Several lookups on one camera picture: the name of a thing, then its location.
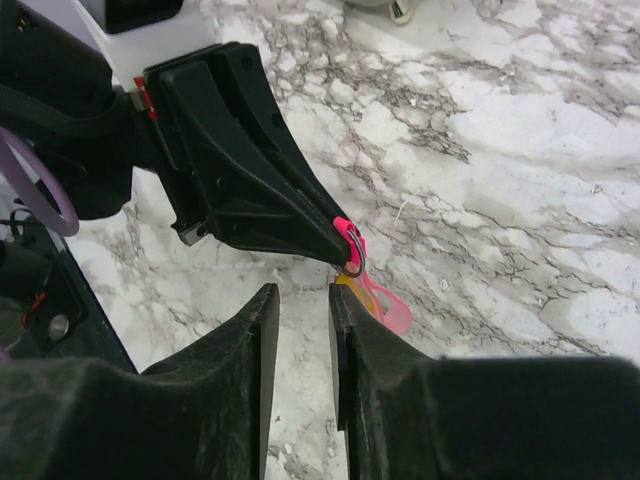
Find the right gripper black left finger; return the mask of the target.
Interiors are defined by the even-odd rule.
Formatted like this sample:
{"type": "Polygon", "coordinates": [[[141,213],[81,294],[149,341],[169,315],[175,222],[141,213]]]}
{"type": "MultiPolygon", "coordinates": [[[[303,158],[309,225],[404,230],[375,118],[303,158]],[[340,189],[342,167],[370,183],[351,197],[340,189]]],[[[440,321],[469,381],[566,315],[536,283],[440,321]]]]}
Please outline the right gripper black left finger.
{"type": "Polygon", "coordinates": [[[90,357],[3,363],[2,477],[263,478],[279,313],[264,285],[142,373],[90,357]]]}

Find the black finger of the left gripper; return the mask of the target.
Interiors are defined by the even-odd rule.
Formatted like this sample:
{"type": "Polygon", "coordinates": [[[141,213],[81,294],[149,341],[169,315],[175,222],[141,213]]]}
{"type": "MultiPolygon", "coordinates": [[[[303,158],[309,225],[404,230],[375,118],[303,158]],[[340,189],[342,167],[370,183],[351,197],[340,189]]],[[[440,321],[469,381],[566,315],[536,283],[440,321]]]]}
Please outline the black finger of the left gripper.
{"type": "Polygon", "coordinates": [[[295,143],[258,59],[178,59],[149,71],[154,163],[181,240],[350,259],[345,214],[295,143]]]}
{"type": "Polygon", "coordinates": [[[275,102],[255,46],[199,61],[199,177],[216,235],[333,235],[343,212],[315,177],[275,102]]]}

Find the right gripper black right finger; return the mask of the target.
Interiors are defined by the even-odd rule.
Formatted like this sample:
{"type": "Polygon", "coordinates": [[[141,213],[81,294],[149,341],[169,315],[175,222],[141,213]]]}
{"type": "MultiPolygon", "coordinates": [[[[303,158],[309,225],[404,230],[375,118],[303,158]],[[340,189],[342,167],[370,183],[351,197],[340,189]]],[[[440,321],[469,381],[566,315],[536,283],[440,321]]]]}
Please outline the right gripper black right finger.
{"type": "Polygon", "coordinates": [[[635,479],[639,370],[610,356],[432,358],[329,289],[353,479],[635,479]]]}

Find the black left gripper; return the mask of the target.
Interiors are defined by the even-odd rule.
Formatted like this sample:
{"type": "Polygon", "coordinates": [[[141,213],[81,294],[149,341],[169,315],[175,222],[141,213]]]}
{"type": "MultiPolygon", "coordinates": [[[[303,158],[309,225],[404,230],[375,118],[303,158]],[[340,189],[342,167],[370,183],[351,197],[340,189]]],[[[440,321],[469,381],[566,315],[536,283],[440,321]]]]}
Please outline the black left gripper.
{"type": "Polygon", "coordinates": [[[135,168],[159,177],[149,71],[208,47],[210,34],[193,1],[51,9],[88,38],[25,1],[1,5],[1,173],[38,220],[71,237],[130,200],[135,168]]]}

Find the pink strap keyring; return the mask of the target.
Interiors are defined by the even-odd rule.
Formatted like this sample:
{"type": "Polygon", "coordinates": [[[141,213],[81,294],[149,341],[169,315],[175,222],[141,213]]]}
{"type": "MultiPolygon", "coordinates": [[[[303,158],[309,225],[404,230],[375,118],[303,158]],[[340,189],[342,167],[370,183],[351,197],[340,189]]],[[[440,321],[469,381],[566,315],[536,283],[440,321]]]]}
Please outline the pink strap keyring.
{"type": "Polygon", "coordinates": [[[377,283],[368,273],[366,241],[360,231],[350,220],[343,217],[336,217],[333,226],[350,248],[350,258],[338,274],[345,273],[356,278],[362,273],[367,273],[383,309],[382,318],[373,317],[395,334],[406,333],[412,324],[411,310],[394,292],[377,283]]]}

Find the yellow key tag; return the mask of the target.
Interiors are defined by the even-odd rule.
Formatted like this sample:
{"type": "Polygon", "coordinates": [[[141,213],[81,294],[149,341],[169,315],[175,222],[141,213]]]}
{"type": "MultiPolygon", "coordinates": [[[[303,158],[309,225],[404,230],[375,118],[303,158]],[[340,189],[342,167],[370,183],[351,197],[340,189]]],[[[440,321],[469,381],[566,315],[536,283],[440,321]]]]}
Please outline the yellow key tag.
{"type": "Polygon", "coordinates": [[[347,286],[372,316],[378,319],[383,317],[382,306],[367,273],[356,278],[340,273],[335,278],[335,284],[347,286]]]}

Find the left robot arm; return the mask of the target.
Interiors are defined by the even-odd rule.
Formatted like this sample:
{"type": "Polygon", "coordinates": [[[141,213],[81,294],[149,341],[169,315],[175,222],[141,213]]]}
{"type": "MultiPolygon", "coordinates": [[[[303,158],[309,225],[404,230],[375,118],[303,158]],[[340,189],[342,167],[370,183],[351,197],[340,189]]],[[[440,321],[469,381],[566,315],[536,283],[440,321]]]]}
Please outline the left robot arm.
{"type": "Polygon", "coordinates": [[[65,241],[116,214],[133,171],[156,174],[187,245],[343,267],[343,210],[296,145],[259,50],[213,41],[188,1],[59,1],[86,44],[23,1],[1,5],[1,294],[20,302],[18,358],[91,356],[130,369],[65,241]]]}

